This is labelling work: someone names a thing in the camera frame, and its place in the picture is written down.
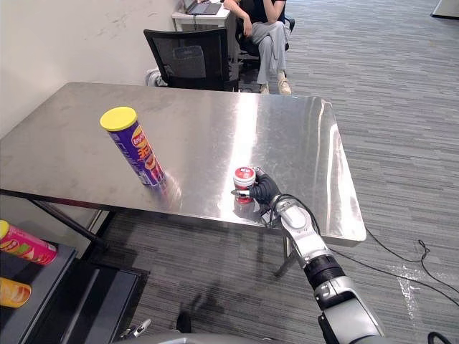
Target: yellow lid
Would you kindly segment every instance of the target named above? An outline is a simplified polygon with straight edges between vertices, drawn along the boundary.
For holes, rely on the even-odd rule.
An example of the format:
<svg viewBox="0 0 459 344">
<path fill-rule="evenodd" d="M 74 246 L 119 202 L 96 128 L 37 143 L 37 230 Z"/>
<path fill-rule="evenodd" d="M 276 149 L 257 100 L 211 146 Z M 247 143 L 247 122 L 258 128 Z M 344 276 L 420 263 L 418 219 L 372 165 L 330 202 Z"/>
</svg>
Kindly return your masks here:
<svg viewBox="0 0 459 344">
<path fill-rule="evenodd" d="M 107 131 L 120 131 L 129 128 L 137 121 L 136 111 L 127 106 L 115 107 L 100 118 L 100 125 Z"/>
<path fill-rule="evenodd" d="M 5 220 L 0 220 L 0 240 L 8 233 L 9 224 Z"/>
</svg>

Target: purple pringles can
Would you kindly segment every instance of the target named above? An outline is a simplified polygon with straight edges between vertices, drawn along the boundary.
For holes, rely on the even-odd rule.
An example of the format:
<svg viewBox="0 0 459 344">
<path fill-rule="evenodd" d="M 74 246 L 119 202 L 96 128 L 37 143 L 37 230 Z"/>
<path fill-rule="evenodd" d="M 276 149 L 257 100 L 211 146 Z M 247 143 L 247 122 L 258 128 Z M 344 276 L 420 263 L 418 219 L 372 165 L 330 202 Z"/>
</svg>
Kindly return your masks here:
<svg viewBox="0 0 459 344">
<path fill-rule="evenodd" d="M 164 171 L 138 124 L 133 108 L 122 106 L 107 111 L 100 118 L 100 125 L 108 131 L 143 185 L 155 186 L 163 180 Z"/>
</svg>

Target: person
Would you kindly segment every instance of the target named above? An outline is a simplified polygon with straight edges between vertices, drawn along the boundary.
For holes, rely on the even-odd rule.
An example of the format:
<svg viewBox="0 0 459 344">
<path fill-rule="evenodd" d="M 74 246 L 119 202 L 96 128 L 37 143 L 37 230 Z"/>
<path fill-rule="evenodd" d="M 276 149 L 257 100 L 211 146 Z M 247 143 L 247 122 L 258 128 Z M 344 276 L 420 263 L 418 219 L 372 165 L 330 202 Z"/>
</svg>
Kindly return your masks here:
<svg viewBox="0 0 459 344">
<path fill-rule="evenodd" d="M 285 25 L 285 0 L 251 1 L 252 6 L 245 6 L 249 13 L 239 7 L 241 0 L 224 0 L 223 6 L 244 21 L 244 35 L 258 46 L 260 71 L 257 83 L 260 84 L 260 93 L 269 93 L 268 78 L 273 71 L 278 75 L 279 93 L 290 95 L 292 91 L 285 77 L 285 44 L 290 36 L 290 30 Z"/>
</svg>

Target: black office chair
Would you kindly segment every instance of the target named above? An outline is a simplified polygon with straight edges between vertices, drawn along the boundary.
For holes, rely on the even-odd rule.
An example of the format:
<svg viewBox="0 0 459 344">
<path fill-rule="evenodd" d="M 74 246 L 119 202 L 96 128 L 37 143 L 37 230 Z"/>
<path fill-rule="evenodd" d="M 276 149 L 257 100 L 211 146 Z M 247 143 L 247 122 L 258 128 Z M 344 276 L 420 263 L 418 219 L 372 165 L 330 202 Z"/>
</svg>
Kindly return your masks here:
<svg viewBox="0 0 459 344">
<path fill-rule="evenodd" d="M 240 2 L 240 7 L 249 13 L 251 12 L 253 6 L 253 0 L 241 0 Z M 284 17 L 288 22 L 290 30 L 293 31 L 293 28 L 295 27 L 295 19 L 289 17 L 287 14 L 285 14 Z M 236 21 L 236 41 L 239 44 L 242 55 L 245 54 L 244 52 L 249 55 L 249 58 L 242 58 L 242 71 L 260 68 L 260 51 L 258 50 L 258 46 L 252 43 L 250 38 L 244 36 L 244 21 L 241 18 L 237 18 Z M 287 51 L 288 48 L 289 45 L 287 43 L 285 44 L 285 50 Z"/>
<path fill-rule="evenodd" d="M 169 87 L 198 90 L 237 90 L 230 79 L 227 30 L 160 32 L 143 30 Z"/>
</svg>

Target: can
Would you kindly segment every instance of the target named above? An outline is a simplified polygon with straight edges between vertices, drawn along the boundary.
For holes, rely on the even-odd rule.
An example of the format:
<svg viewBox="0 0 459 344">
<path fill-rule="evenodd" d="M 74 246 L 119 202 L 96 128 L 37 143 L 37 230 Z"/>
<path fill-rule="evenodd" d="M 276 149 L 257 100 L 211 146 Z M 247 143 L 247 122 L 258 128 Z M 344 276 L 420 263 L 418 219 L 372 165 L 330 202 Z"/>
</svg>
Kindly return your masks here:
<svg viewBox="0 0 459 344">
<path fill-rule="evenodd" d="M 18 308 L 27 302 L 32 288 L 24 283 L 0 277 L 0 305 Z"/>
<path fill-rule="evenodd" d="M 0 250 L 40 265 L 48 265 L 57 254 L 57 248 L 22 229 L 0 220 Z"/>
<path fill-rule="evenodd" d="M 164 171 L 131 107 L 115 107 L 100 118 L 100 125 L 116 143 L 143 185 L 155 186 L 164 178 Z"/>
<path fill-rule="evenodd" d="M 248 166 L 238 167 L 232 177 L 235 188 L 238 190 L 248 190 L 255 182 L 255 170 Z M 240 204 L 248 204 L 253 201 L 252 197 L 237 197 L 236 201 Z"/>
</svg>

